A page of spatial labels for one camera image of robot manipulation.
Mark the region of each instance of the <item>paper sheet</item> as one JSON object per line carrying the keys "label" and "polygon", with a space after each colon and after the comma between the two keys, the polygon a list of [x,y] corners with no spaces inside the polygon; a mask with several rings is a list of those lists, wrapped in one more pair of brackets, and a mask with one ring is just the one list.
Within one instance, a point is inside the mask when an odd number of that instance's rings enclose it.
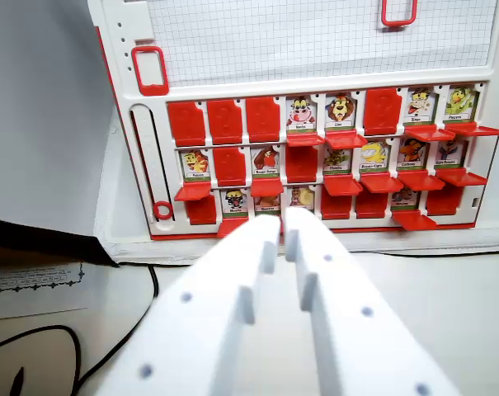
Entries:
{"label": "paper sheet", "polygon": [[[387,0],[408,19],[411,0]],[[148,0],[173,87],[482,66],[497,0]]]}
{"label": "paper sheet", "polygon": [[88,308],[96,275],[81,262],[0,271],[0,318]]}

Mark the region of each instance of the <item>character card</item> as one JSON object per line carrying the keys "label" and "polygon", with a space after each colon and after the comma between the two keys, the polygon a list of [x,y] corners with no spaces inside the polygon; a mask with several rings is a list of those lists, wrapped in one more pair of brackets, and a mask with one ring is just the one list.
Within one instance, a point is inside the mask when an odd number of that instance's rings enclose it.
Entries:
{"label": "character card", "polygon": [[407,104],[403,116],[404,125],[434,124],[438,95],[432,88],[408,88]]}
{"label": "character card", "polygon": [[451,87],[447,96],[444,122],[471,122],[477,110],[478,92],[471,87]]}
{"label": "character card", "polygon": [[328,145],[324,146],[323,175],[338,175],[351,171],[351,149],[334,150]]}
{"label": "character card", "polygon": [[440,142],[434,168],[441,169],[445,167],[461,167],[464,165],[467,145],[468,141],[462,139]]}
{"label": "character card", "polygon": [[289,206],[298,206],[313,212],[315,192],[307,186],[288,187],[286,193]]}
{"label": "character card", "polygon": [[361,147],[359,172],[386,172],[390,146],[383,141],[372,140]]}
{"label": "character card", "polygon": [[240,190],[222,190],[222,213],[224,217],[247,217],[247,197]]}
{"label": "character card", "polygon": [[417,209],[420,200],[420,193],[404,187],[399,192],[392,195],[391,210],[412,210]]}
{"label": "character card", "polygon": [[398,166],[399,171],[406,169],[424,169],[426,164],[428,145],[414,138],[403,138],[399,144]]}
{"label": "character card", "polygon": [[280,215],[280,195],[257,196],[255,198],[255,215]]}
{"label": "character card", "polygon": [[307,134],[315,132],[317,105],[312,103],[309,95],[288,97],[285,101],[288,120],[286,129],[288,134]]}
{"label": "character card", "polygon": [[180,160],[185,182],[210,180],[209,159],[200,150],[181,151]]}
{"label": "character card", "polygon": [[251,147],[253,178],[278,177],[280,175],[279,152],[273,146]]}
{"label": "character card", "polygon": [[325,130],[349,130],[355,125],[356,100],[350,93],[326,96]]}

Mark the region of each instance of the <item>black cable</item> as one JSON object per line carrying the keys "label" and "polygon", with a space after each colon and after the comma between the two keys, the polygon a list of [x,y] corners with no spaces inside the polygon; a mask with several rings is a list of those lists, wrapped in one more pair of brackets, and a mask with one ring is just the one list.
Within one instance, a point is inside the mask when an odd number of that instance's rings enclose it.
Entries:
{"label": "black cable", "polygon": [[86,381],[89,380],[105,363],[107,363],[107,361],[111,359],[119,351],[119,349],[132,337],[132,335],[135,332],[135,329],[139,326],[141,321],[143,321],[143,318],[150,310],[152,302],[159,296],[158,277],[156,276],[154,267],[148,266],[148,272],[150,272],[150,276],[152,277],[153,297],[147,309],[144,311],[143,315],[141,316],[139,321],[135,324],[135,326],[133,326],[132,329],[119,342],[117,342],[117,344],[115,344],[115,346],[111,348],[111,350],[96,365],[94,365],[90,370],[88,370],[82,377],[79,378],[81,371],[81,357],[82,357],[81,344],[80,341],[78,340],[78,336],[75,333],[75,331],[68,326],[64,326],[62,324],[54,324],[51,326],[43,326],[41,328],[32,328],[31,330],[28,330],[26,332],[21,332],[16,336],[1,341],[0,347],[3,347],[4,345],[7,345],[8,343],[14,342],[16,340],[19,340],[20,338],[30,336],[31,334],[36,334],[38,332],[47,332],[50,330],[64,330],[71,337],[73,341],[73,346],[75,347],[75,375],[73,377],[73,386],[72,386],[71,395],[74,396],[78,394],[78,391],[86,383]]}

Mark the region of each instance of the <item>red ring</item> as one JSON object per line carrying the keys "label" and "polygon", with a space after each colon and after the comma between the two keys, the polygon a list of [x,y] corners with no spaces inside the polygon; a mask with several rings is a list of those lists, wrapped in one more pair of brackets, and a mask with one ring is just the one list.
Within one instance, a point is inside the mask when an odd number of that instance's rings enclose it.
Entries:
{"label": "red ring", "polygon": [[[164,208],[167,208],[168,209],[168,213],[167,214],[161,214],[161,212],[159,211],[159,207],[160,206],[163,206]],[[170,203],[168,203],[168,202],[166,202],[164,200],[160,200],[159,202],[156,202],[155,204],[153,204],[153,213],[156,215],[156,218],[158,218],[160,220],[168,220],[168,219],[172,218],[172,214],[174,212],[172,210],[172,205],[170,205]]]}

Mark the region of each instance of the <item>grid paper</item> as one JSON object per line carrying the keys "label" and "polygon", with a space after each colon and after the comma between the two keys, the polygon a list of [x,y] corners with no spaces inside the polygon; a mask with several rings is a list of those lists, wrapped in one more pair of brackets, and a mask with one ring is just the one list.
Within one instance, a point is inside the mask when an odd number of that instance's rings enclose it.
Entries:
{"label": "grid paper", "polygon": [[[412,0],[387,0],[389,20]],[[148,0],[173,87],[482,66],[497,0]]]}

